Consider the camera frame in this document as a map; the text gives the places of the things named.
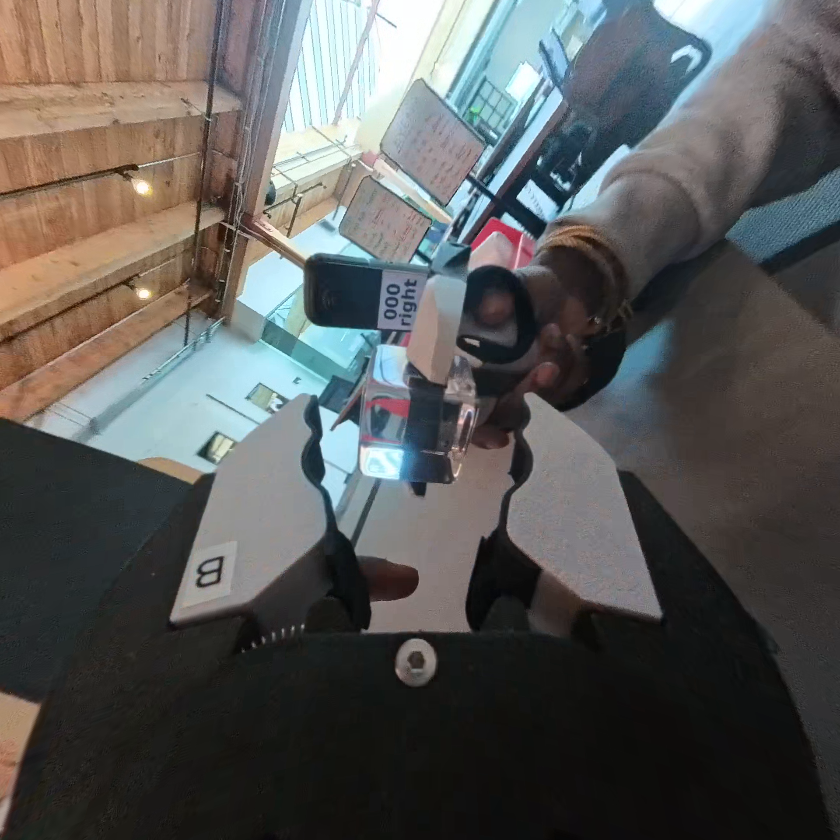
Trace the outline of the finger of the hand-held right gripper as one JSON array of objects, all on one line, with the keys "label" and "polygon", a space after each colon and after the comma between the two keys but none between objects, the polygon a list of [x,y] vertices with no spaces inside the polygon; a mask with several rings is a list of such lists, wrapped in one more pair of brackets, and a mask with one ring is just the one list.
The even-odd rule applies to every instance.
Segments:
[{"label": "finger of the hand-held right gripper", "polygon": [[452,371],[469,372],[469,357],[457,346],[465,299],[464,280],[427,280],[406,348],[406,382],[449,382]]}]

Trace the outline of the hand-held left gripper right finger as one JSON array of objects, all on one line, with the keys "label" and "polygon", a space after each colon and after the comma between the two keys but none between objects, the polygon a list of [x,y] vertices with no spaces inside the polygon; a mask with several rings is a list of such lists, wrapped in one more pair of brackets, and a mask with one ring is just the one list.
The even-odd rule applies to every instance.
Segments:
[{"label": "hand-held left gripper right finger", "polygon": [[615,463],[566,416],[530,411],[516,432],[512,487],[497,526],[479,543],[466,618],[573,635],[587,616],[660,625],[664,614]]}]

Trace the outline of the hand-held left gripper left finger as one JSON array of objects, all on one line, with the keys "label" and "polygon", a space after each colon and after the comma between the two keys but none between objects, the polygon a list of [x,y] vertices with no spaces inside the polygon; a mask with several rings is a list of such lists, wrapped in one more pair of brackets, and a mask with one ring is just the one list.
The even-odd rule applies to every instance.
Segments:
[{"label": "hand-held left gripper left finger", "polygon": [[322,486],[319,401],[299,395],[211,475],[170,623],[244,616],[262,631],[305,625],[322,598],[360,628],[360,567]]}]

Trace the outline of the clear acrylic cube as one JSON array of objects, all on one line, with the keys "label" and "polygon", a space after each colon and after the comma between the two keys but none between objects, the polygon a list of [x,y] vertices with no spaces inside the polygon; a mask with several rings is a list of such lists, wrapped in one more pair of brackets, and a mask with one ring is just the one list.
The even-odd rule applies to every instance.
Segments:
[{"label": "clear acrylic cube", "polygon": [[425,379],[406,348],[378,347],[360,403],[363,475],[409,484],[450,485],[476,428],[479,401],[472,370],[456,355],[445,385]]}]

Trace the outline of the red plastic bin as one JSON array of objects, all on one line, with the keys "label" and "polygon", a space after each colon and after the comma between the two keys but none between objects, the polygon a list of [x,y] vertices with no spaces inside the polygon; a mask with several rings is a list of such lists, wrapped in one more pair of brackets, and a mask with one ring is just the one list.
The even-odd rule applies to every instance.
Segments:
[{"label": "red plastic bin", "polygon": [[522,232],[517,227],[510,226],[502,222],[497,218],[492,218],[489,220],[484,227],[479,231],[478,235],[474,238],[470,252],[472,249],[477,247],[490,233],[493,232],[502,232],[507,236],[510,241],[518,246],[518,255],[516,260],[516,267],[513,270],[519,270],[525,266],[528,266],[532,261],[532,255],[535,248],[535,240],[529,234]]}]

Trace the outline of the person's right forearm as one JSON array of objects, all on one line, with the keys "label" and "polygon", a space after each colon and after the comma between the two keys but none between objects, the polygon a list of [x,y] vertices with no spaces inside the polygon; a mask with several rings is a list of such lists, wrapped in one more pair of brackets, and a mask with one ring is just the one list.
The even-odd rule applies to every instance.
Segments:
[{"label": "person's right forearm", "polygon": [[778,2],[570,222],[605,237],[634,297],[750,208],[835,170],[838,150],[839,2]]}]

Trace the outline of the person's right hand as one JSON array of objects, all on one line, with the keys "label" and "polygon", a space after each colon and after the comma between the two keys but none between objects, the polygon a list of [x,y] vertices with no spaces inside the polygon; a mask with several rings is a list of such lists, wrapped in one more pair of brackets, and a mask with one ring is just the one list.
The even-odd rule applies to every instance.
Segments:
[{"label": "person's right hand", "polygon": [[510,379],[487,420],[476,428],[473,445],[508,446],[524,425],[526,395],[534,394],[553,409],[571,404],[590,373],[585,341],[606,326],[609,307],[618,301],[604,260],[580,247],[538,251],[518,277],[530,295],[539,327],[531,367]]}]

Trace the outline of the handwritten whiteboard on stand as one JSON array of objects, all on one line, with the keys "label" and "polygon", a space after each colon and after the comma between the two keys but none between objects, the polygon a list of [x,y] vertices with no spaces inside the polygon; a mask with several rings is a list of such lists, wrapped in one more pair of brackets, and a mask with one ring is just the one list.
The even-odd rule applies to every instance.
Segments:
[{"label": "handwritten whiteboard on stand", "polygon": [[434,220],[367,175],[339,223],[339,234],[380,261],[411,262]]},{"label": "handwritten whiteboard on stand", "polygon": [[415,79],[381,140],[381,153],[440,206],[480,160],[483,139],[423,79]]}]

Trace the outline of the white bottle black cap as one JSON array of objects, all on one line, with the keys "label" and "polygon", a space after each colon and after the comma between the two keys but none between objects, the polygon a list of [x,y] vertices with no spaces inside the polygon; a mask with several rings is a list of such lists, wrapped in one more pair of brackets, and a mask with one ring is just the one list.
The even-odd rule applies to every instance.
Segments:
[{"label": "white bottle black cap", "polygon": [[486,266],[498,266],[506,270],[514,270],[518,255],[518,246],[502,232],[490,233],[477,247],[470,252],[469,271]]}]

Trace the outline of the brown chair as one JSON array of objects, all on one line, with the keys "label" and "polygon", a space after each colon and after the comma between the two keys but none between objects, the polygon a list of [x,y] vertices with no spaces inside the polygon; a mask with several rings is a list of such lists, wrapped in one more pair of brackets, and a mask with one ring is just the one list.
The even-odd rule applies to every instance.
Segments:
[{"label": "brown chair", "polygon": [[635,146],[708,66],[712,47],[663,17],[649,1],[605,1],[605,15],[563,79],[573,125],[589,132],[585,150],[608,156]]}]

